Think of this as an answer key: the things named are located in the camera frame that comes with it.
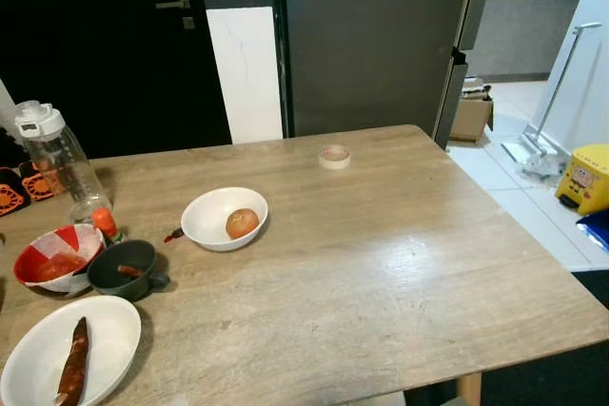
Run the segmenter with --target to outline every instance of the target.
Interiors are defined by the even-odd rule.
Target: plastic water bottle
[[[35,100],[23,102],[17,105],[15,124],[29,156],[55,198],[69,209],[72,222],[89,222],[95,209],[111,209],[83,148],[59,110]]]

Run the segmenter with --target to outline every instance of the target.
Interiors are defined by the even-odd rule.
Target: bottle cap
[[[56,135],[66,126],[59,110],[51,104],[40,104],[28,100],[17,105],[15,125],[23,138],[38,138]]]
[[[107,208],[97,208],[91,214],[91,218],[93,220],[93,224],[99,228],[104,235],[109,238],[112,238],[118,233],[118,228],[116,228],[116,222],[112,218],[109,209]]]

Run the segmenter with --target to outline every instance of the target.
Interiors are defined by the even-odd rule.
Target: stainless steel refrigerator
[[[415,124],[444,147],[484,0],[280,0],[289,136]]]

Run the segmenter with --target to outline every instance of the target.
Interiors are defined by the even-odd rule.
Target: white bowl
[[[140,340],[140,315],[127,300],[91,297],[49,314],[17,343],[0,379],[5,406],[54,404],[74,327],[81,317],[87,318],[89,348],[79,406],[97,404],[123,380]]]
[[[258,226],[241,238],[232,240],[226,233],[230,213],[250,208],[258,216]],[[268,216],[265,198],[245,187],[222,187],[197,197],[182,213],[182,230],[194,242],[211,251],[232,251],[251,242]]]

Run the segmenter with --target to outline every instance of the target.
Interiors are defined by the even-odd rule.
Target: floor tile
[[[493,131],[491,138],[518,137],[529,123],[530,117],[510,102],[498,99],[493,103]]]
[[[566,269],[580,271],[590,268],[590,261],[524,190],[491,190],[488,193]]]
[[[576,227],[576,222],[581,219],[581,216],[560,204],[559,199],[554,196],[554,188],[529,188],[524,191],[590,261],[592,269],[609,269],[609,255],[588,240],[585,234]]]
[[[546,81],[491,84],[491,96],[494,99],[513,104],[528,118],[537,112],[540,102],[546,97],[546,90]]]
[[[483,147],[449,143],[448,155],[484,190],[518,188]]]
[[[519,187],[548,187],[548,184],[545,184],[540,180],[528,178],[525,175],[520,174],[519,165],[514,162],[501,143],[502,141],[500,141],[500,139],[494,139],[494,141],[491,141],[484,146],[484,150],[493,158],[493,160],[495,160],[495,162],[500,165],[503,170],[505,170],[505,172]]]

